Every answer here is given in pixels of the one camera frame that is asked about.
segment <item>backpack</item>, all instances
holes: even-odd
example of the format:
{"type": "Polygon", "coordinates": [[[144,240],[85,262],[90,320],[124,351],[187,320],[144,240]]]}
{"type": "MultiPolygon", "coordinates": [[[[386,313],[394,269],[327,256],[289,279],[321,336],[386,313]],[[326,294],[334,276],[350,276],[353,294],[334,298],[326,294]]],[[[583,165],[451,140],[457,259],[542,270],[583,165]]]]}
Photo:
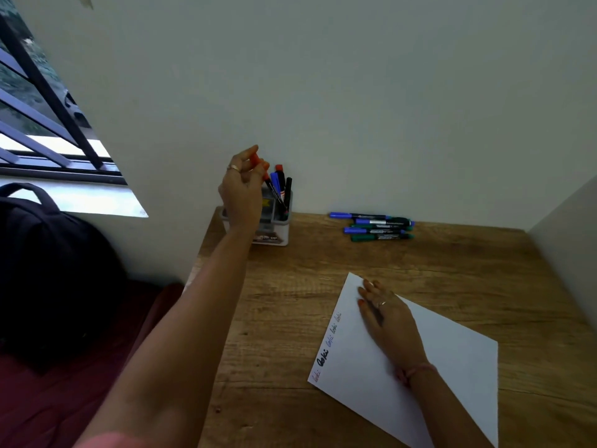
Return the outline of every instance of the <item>backpack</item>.
{"type": "Polygon", "coordinates": [[[0,187],[0,338],[38,369],[80,352],[109,323],[126,273],[106,238],[41,188],[0,187]],[[31,190],[40,203],[9,198],[31,190]]]}

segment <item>desk surface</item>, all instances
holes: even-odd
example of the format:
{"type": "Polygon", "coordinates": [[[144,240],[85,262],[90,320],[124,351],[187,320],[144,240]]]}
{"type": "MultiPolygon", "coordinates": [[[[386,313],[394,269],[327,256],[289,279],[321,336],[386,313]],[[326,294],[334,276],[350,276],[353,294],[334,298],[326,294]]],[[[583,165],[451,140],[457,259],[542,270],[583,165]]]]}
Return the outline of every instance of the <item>desk surface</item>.
{"type": "MultiPolygon", "coordinates": [[[[404,446],[307,383],[348,272],[499,343],[500,446],[595,446],[597,340],[528,235],[418,223],[352,243],[345,220],[293,214],[287,247],[254,245],[199,446],[404,446]]],[[[224,228],[215,216],[194,271],[224,228]]]]}

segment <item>sheet of paper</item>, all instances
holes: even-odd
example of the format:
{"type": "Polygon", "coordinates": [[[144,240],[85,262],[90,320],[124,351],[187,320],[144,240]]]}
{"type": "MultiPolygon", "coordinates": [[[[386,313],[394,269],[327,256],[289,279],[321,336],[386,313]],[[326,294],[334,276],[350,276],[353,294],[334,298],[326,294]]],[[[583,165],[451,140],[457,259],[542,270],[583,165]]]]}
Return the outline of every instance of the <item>sheet of paper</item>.
{"type": "MultiPolygon", "coordinates": [[[[308,382],[410,447],[433,448],[419,405],[367,333],[356,304],[359,286],[362,278],[349,273],[308,382]]],[[[497,446],[497,342],[402,300],[429,361],[497,446]]]]}

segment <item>white wall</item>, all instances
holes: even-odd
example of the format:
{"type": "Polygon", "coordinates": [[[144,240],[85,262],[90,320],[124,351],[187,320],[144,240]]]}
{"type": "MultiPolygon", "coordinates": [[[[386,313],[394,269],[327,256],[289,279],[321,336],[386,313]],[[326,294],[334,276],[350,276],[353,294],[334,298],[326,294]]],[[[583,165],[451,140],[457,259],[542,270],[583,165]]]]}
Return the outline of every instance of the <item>white wall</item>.
{"type": "Polygon", "coordinates": [[[597,331],[597,176],[530,235],[597,331]]]}
{"type": "Polygon", "coordinates": [[[14,0],[149,214],[91,217],[183,278],[228,156],[296,211],[529,229],[597,172],[597,0],[14,0]]]}

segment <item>pink sleeve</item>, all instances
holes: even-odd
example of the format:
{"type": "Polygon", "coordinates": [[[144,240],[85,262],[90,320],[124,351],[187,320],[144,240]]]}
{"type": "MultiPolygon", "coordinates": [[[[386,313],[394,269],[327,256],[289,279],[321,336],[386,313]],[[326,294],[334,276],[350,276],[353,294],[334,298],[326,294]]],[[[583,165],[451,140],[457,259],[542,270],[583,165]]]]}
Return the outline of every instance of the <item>pink sleeve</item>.
{"type": "Polygon", "coordinates": [[[150,446],[139,438],[110,432],[90,438],[76,445],[76,448],[150,448],[150,446]]]}

